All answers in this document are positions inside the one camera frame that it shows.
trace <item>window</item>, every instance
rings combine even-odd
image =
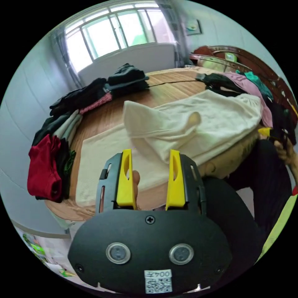
[[[146,43],[174,43],[174,36],[154,1],[104,7],[70,24],[66,44],[80,72],[106,54]]]

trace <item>qr code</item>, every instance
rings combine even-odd
[[[145,279],[146,294],[160,294],[172,292],[171,278]]]

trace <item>pink knit fabric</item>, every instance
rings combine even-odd
[[[104,95],[101,99],[97,100],[93,104],[81,109],[79,113],[81,115],[84,115],[86,112],[89,112],[95,108],[98,108],[99,106],[102,106],[106,102],[110,102],[112,100],[112,95],[110,92],[108,92],[106,95]]]
[[[237,85],[248,94],[258,96],[261,99],[263,124],[267,127],[273,127],[272,113],[267,107],[258,87],[253,82],[248,80],[245,75],[237,74],[235,72],[225,72],[222,73],[222,75],[229,78],[235,85]]]

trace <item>white wall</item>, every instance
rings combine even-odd
[[[134,65],[145,73],[174,68],[174,45],[165,43],[129,47],[96,59],[80,71],[79,76],[87,85],[96,78],[108,78],[125,63]]]
[[[27,192],[28,153],[36,131],[49,117],[50,104],[69,91],[49,38],[44,37],[16,70],[0,107],[0,192],[4,206],[22,230],[44,237],[65,235],[65,231],[45,203]]]
[[[183,21],[187,18],[195,18],[200,21],[203,34],[187,37],[190,52],[204,45],[226,45],[242,48],[263,60],[290,86],[286,76],[270,52],[240,24],[202,4],[187,0],[171,1],[178,9]]]

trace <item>curtain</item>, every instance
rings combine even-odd
[[[189,62],[186,57],[184,31],[180,25],[178,14],[176,13],[170,0],[155,0],[160,7],[175,38],[175,67],[184,67],[185,62]]]
[[[72,78],[76,88],[81,89],[83,87],[82,81],[79,78],[77,72],[75,71],[68,55],[64,26],[61,26],[52,32],[51,41],[54,53],[56,55],[59,55],[58,58],[62,59],[63,64],[67,69],[68,73],[70,74],[70,77]]]

